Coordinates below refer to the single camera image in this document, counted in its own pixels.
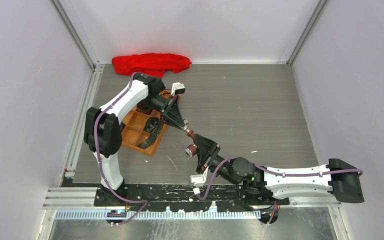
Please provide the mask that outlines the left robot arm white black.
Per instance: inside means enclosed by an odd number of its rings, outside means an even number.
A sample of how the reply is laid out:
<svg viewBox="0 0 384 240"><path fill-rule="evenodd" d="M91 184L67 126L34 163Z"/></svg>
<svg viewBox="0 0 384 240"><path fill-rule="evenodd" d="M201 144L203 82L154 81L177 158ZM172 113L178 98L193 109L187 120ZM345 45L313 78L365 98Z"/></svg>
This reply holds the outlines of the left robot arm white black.
<svg viewBox="0 0 384 240"><path fill-rule="evenodd" d="M98 163L102 187L108 190L106 200L115 207L126 200L118 151L123 139L123 119L133 107L144 105L158 111L163 124L187 131L187 123L178 106L179 95L185 92L185 85L173 83L169 97L161 94L165 89L160 77L134 72L127 86L112 100L99 108L90 107L86 112L83 141Z"/></svg>

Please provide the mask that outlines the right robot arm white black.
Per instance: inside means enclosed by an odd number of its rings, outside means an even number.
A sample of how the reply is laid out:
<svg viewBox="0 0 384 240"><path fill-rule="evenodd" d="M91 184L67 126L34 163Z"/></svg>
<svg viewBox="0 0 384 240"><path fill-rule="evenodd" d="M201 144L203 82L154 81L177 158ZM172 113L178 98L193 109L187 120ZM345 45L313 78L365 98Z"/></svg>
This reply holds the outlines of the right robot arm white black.
<svg viewBox="0 0 384 240"><path fill-rule="evenodd" d="M197 157L197 174L190 183L200 201L208 197L216 177L240 186L246 197L256 196L266 206L288 198L325 195L341 203L365 201L360 182L364 172L341 159L330 158L327 164L307 168L261 166L244 157L223 158L215 141L195 133L188 136L193 143L185 152Z"/></svg>

